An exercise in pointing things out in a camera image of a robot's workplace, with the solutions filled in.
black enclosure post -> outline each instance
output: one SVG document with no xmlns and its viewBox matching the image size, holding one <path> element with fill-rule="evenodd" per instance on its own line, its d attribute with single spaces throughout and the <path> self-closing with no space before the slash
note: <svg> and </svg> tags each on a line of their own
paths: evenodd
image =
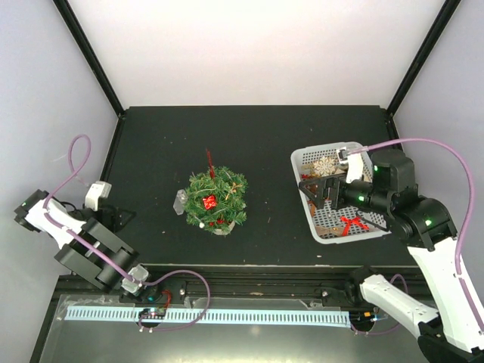
<svg viewBox="0 0 484 363">
<path fill-rule="evenodd" d="M 418 73 L 422 69 L 422 66 L 429 57 L 430 52 L 437 43 L 437 40 L 439 40 L 439 37 L 442 35 L 445 26 L 451 19 L 460 2 L 461 0 L 446 0 L 440 9 L 436 19 L 433 21 L 433 24 L 430 27 L 429 32 L 427 33 L 427 36 L 423 40 L 417 55 L 415 55 L 414 60 L 411 62 L 410 67 L 402 80 L 402 83 L 400 83 L 400 86 L 393 96 L 390 105 L 386 109 L 390 117 L 395 115 L 396 111 L 400 107 L 400 104 L 402 104 L 402 101 L 407 95 L 408 90 L 414 83 L 414 80 L 417 78 Z"/>
<path fill-rule="evenodd" d="M 54 0 L 54 3 L 74 39 L 76 40 L 79 49 L 81 50 L 82 54 L 84 54 L 84 58 L 88 61 L 92 72 L 96 76 L 99 85 L 101 85 L 104 93 L 106 94 L 106 97 L 109 100 L 111 107 L 114 109 L 114 112 L 118 117 L 122 116 L 124 114 L 124 108 L 121 105 L 121 102 L 119 102 L 116 92 L 114 92 L 113 86 L 109 82 L 101 63 L 99 63 L 98 57 L 96 57 L 94 50 L 89 44 L 89 40 L 85 36 L 81 24 L 79 24 L 79 21 L 77 20 L 73 9 L 70 7 L 69 2 L 67 0 Z"/>
</svg>

robotic arm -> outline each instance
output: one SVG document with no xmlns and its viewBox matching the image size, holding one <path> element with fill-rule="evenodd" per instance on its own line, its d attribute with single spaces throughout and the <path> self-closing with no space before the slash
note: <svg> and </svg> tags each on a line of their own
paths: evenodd
<svg viewBox="0 0 484 363">
<path fill-rule="evenodd" d="M 457 230 L 448 210 L 438 200 L 418 195 L 414 164 L 402 151 L 373 153 L 371 183 L 358 178 L 361 157 L 355 160 L 359 155 L 349 156 L 354 161 L 347 158 L 345 150 L 340 151 L 340 161 L 349 161 L 347 175 L 301 181 L 299 189 L 317 207 L 323 207 L 329 199 L 333 209 L 355 206 L 363 212 L 383 215 L 386 230 L 405 244 L 423 272 L 438 311 L 411 298 L 369 268 L 353 274 L 352 294 L 356 300 L 381 307 L 407 328 L 430 362 L 484 361 L 484 332 L 477 320 L 484 316 L 484 309 L 463 262 L 461 274 L 457 275 Z M 465 281 L 471 301 L 460 279 Z"/>
<path fill-rule="evenodd" d="M 55 198 L 50 199 L 47 208 L 44 208 L 48 192 L 37 190 L 15 209 L 15 221 L 30 231 L 43 231 L 53 237 L 60 248 L 55 259 L 100 290 L 109 293 L 121 287 L 125 294 L 139 297 L 148 293 L 148 290 L 141 289 L 139 281 L 146 281 L 149 273 L 136 262 L 138 253 L 112 232 L 118 229 L 116 220 L 126 211 L 100 206 L 110 188 L 108 183 L 95 182 L 86 194 L 85 208 L 71 212 L 67 212 Z M 46 219 L 46 209 L 62 228 Z M 76 237 L 108 256 L 132 279 L 124 278 Z"/>
</svg>

white wall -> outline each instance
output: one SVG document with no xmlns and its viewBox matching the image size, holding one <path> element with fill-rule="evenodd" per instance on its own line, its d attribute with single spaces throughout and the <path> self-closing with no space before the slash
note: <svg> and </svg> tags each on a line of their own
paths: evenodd
<svg viewBox="0 0 484 363">
<path fill-rule="evenodd" d="M 125 106 L 388 106 L 443 0 L 71 0 Z"/>
<path fill-rule="evenodd" d="M 0 34 L 0 361 L 19 363 L 65 270 L 55 241 L 21 228 L 13 211 L 68 176 L 67 147 L 79 133 L 93 144 L 83 176 L 98 178 L 116 116 L 53 2 L 2 2 Z M 73 182 L 59 198 L 79 203 L 84 193 Z"/>
<path fill-rule="evenodd" d="M 473 170 L 477 200 L 464 261 L 484 299 L 484 2 L 461 2 L 396 114 L 402 137 L 435 138 L 450 144 Z M 441 200 L 460 228 L 468 188 L 459 162 L 437 146 L 407 144 L 424 195 Z"/>
</svg>

wire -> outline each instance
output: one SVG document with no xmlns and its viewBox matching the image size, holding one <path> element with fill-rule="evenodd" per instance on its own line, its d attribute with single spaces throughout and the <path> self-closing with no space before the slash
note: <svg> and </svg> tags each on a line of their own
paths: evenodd
<svg viewBox="0 0 484 363">
<path fill-rule="evenodd" d="M 400 274 L 394 274 L 393 277 L 390 279 L 390 283 L 393 284 L 395 282 L 395 279 L 397 279 L 397 278 L 402 280 L 403 287 L 405 288 L 405 293 L 408 293 L 407 281 L 405 281 L 403 276 L 401 276 Z M 398 323 L 397 325 L 395 325 L 394 327 L 391 327 L 388 330 L 371 332 L 371 331 L 356 330 L 355 326 L 353 324 L 351 324 L 351 329 L 355 332 L 356 335 L 364 334 L 364 335 L 368 335 L 368 336 L 372 336 L 372 337 L 378 337 L 380 335 L 386 335 L 386 334 L 393 333 L 394 331 L 397 331 L 400 327 L 401 327 L 401 325 L 400 325 L 400 323 Z"/>
<path fill-rule="evenodd" d="M 166 309 L 168 308 L 169 304 L 172 301 L 172 293 L 170 293 L 168 290 L 163 290 L 161 293 L 166 295 L 166 303 L 165 303 L 165 306 L 163 307 Z"/>
<path fill-rule="evenodd" d="M 64 207 L 65 206 L 71 206 L 74 210 L 77 210 L 77 207 L 75 205 L 73 205 L 72 203 L 69 203 L 69 202 L 59 202 L 60 204 L 62 204 Z"/>
<path fill-rule="evenodd" d="M 77 168 L 71 168 L 73 170 L 71 175 L 66 179 L 64 180 L 62 183 L 60 183 L 51 193 L 48 194 L 48 196 L 45 198 L 44 200 L 44 203 L 42 205 L 42 208 L 44 210 L 44 217 L 53 225 L 55 225 L 57 228 L 60 228 L 62 230 L 64 230 L 66 233 L 68 233 L 74 240 L 78 241 L 81 245 L 83 245 L 86 249 L 92 251 L 96 256 L 98 256 L 99 258 L 103 259 L 109 266 L 111 266 L 112 268 L 114 268 L 114 270 L 116 270 L 121 276 L 123 276 L 125 279 L 131 281 L 131 282 L 136 282 L 135 279 L 129 275 L 126 271 L 124 271 L 121 267 L 119 267 L 112 259 L 110 259 L 108 256 L 106 256 L 104 253 L 102 253 L 100 250 L 98 250 L 96 247 L 92 246 L 89 242 L 87 242 L 84 238 L 80 237 L 76 232 L 74 232 L 73 230 L 69 229 L 66 225 L 63 225 L 59 222 L 57 222 L 55 219 L 53 219 L 50 214 L 49 214 L 49 210 L 48 210 L 48 204 L 49 202 L 51 201 L 51 199 L 54 197 L 54 195 L 61 189 L 63 188 L 68 182 L 70 182 L 72 179 L 74 179 L 79 171 L 84 167 L 84 165 L 87 163 L 88 161 L 88 158 L 89 158 L 89 155 L 91 154 L 91 139 L 87 136 L 87 135 L 84 135 L 84 134 L 81 134 L 81 135 L 77 135 L 71 142 L 70 142 L 70 145 L 69 145 L 69 156 L 68 156 L 68 160 L 72 160 L 72 151 L 73 151 L 73 148 L 74 148 L 74 145 L 76 144 L 76 142 L 78 140 L 80 140 L 81 138 L 83 138 L 85 141 L 86 141 L 86 144 L 87 144 L 87 148 L 86 148 L 86 152 L 85 152 L 85 156 L 84 158 L 82 159 L 81 163 L 79 164 L 79 166 Z M 197 272 L 195 271 L 190 271 L 190 270 L 176 270 L 176 271 L 171 271 L 169 272 L 168 274 L 162 276 L 161 278 L 159 278 L 158 280 L 156 280 L 155 282 L 146 282 L 146 281 L 138 281 L 140 286 L 141 285 L 145 285 L 145 286 L 154 286 L 154 285 L 158 285 L 161 281 L 165 280 L 166 278 L 172 276 L 172 275 L 176 275 L 176 274 L 181 274 L 181 273 L 184 273 L 184 274 L 190 274 L 190 275 L 194 275 L 196 277 L 198 277 L 202 282 L 203 284 L 205 285 L 205 288 L 206 288 L 206 295 L 207 295 L 207 300 L 206 300 L 206 306 L 205 308 L 203 309 L 203 311 L 200 313 L 200 315 L 194 319 L 193 321 L 187 323 L 187 324 L 184 324 L 180 327 L 169 327 L 169 328 L 163 328 L 163 329 L 157 329 L 159 331 L 171 331 L 171 330 L 180 330 L 180 329 L 183 329 L 185 327 L 190 327 L 191 325 L 197 323 L 201 318 L 203 318 L 203 316 L 206 314 L 206 311 L 208 310 L 209 308 L 209 305 L 210 305 L 210 288 L 209 288 L 209 285 L 208 283 L 206 282 L 205 278 L 203 278 L 202 275 L 198 274 Z"/>
<path fill-rule="evenodd" d="M 76 143 L 77 140 L 79 140 L 80 138 L 89 138 L 87 135 L 77 135 L 71 142 L 70 142 L 70 145 L 69 145 L 69 151 L 67 152 L 67 162 L 69 163 L 69 169 L 70 169 L 70 172 L 74 174 L 74 172 L 76 171 L 74 169 L 74 165 L 73 165 L 73 148 L 74 148 L 74 144 Z M 91 140 L 89 140 L 89 152 L 90 152 L 90 149 L 91 149 Z M 89 183 L 87 183 L 83 178 L 81 178 L 80 176 L 77 175 L 76 173 L 76 176 L 75 178 L 77 179 L 78 182 L 80 182 L 81 184 L 84 184 L 87 188 L 90 187 Z"/>
<path fill-rule="evenodd" d="M 461 227 L 461 233 L 458 236 L 458 241 L 457 245 L 455 247 L 455 256 L 454 256 L 454 261 L 455 261 L 455 270 L 457 272 L 457 276 L 459 278 L 459 282 L 461 284 L 462 290 L 464 292 L 464 295 L 466 296 L 467 302 L 469 303 L 470 310 L 472 311 L 474 318 L 477 321 L 477 324 L 479 325 L 479 329 L 484 332 L 484 321 L 482 320 L 482 317 L 480 316 L 479 310 L 477 309 L 476 303 L 474 302 L 472 296 L 470 295 L 469 287 L 467 286 L 467 282 L 461 277 L 462 274 L 462 266 L 461 266 L 461 259 L 462 259 L 462 249 L 464 247 L 464 241 L 467 233 L 467 228 L 469 227 L 469 221 L 470 217 L 472 216 L 473 209 L 474 209 L 474 201 L 476 199 L 476 188 L 474 186 L 474 180 L 472 177 L 472 173 L 470 172 L 470 168 L 467 165 L 466 161 L 464 158 L 452 147 L 450 147 L 447 144 L 444 144 L 443 142 L 437 141 L 437 140 L 432 140 L 430 138 L 397 138 L 396 140 L 391 140 L 391 141 L 386 141 L 386 142 L 381 142 L 379 144 L 371 145 L 371 146 L 365 146 L 365 147 L 359 147 L 358 149 L 351 150 L 349 154 L 360 154 L 364 151 L 370 151 L 370 150 L 375 150 L 375 149 L 380 149 L 382 147 L 386 146 L 391 146 L 394 144 L 401 144 L 404 142 L 427 142 L 430 144 L 435 144 L 439 145 L 440 147 L 443 147 L 447 151 L 449 151 L 451 154 L 453 154 L 460 162 L 462 167 L 464 168 L 464 171 L 466 173 L 467 177 L 467 183 L 469 185 L 469 202 L 467 204 L 467 211 L 466 215 L 464 217 L 464 221 L 462 222 L 462 227 Z"/>
</svg>

white connector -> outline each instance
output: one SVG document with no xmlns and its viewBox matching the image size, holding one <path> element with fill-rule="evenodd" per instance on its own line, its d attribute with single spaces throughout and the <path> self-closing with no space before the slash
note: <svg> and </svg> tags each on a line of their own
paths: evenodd
<svg viewBox="0 0 484 363">
<path fill-rule="evenodd" d="M 107 198 L 111 191 L 111 184 L 105 181 L 97 181 L 91 185 L 85 195 L 84 205 L 95 212 L 99 209 L 99 200 Z"/>
<path fill-rule="evenodd" d="M 348 154 L 349 150 L 346 146 L 337 149 L 336 154 L 338 156 L 338 161 L 341 165 L 348 166 L 348 172 L 346 173 L 346 183 L 351 183 L 353 180 L 360 180 L 363 175 L 363 168 L 365 163 L 363 163 L 363 158 L 361 154 Z"/>
</svg>

